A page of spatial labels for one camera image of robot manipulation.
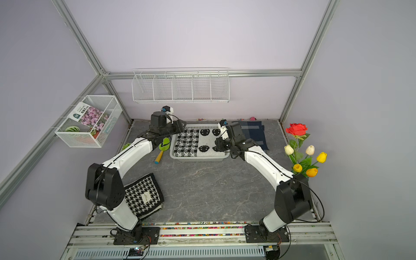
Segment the smiley houndstooth white scarf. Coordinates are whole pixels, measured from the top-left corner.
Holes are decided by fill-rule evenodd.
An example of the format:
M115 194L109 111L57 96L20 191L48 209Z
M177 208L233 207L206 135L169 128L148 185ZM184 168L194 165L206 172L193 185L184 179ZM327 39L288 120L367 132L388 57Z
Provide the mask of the smiley houndstooth white scarf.
M177 135L173 146L173 156L177 158L223 157L215 140L221 134L218 128L186 128Z

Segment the black white houndstooth scarf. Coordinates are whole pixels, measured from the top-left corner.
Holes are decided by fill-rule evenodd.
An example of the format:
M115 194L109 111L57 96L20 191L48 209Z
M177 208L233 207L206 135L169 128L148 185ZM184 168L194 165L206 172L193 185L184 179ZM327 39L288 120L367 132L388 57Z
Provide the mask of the black white houndstooth scarf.
M153 173L124 186L129 208L138 219L143 220L161 210L164 196Z

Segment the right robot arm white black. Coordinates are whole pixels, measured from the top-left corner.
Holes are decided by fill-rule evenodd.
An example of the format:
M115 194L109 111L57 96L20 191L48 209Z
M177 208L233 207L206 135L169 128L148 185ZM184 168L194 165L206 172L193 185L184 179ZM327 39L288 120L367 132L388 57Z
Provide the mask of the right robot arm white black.
M258 170L275 190L274 209L260 220L261 230L272 233L292 223L313 208L308 180L294 174L268 156L254 140L247 139L238 122L221 120L215 144L219 152L240 157Z

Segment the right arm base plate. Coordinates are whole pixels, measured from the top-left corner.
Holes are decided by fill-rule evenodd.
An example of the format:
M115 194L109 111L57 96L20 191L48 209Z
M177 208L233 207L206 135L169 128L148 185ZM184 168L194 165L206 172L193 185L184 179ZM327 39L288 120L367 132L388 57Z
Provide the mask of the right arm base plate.
M274 232L269 232L261 225L248 224L244 227L245 240L247 243L277 243L289 242L289 232L286 227L281 227Z

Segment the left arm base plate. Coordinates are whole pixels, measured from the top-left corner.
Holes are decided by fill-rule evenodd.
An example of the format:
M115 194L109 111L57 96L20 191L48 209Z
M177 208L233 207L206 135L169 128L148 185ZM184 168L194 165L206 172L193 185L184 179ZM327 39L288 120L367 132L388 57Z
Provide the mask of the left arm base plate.
M160 228L139 226L133 231L115 228L110 231L114 245L154 245L158 243Z

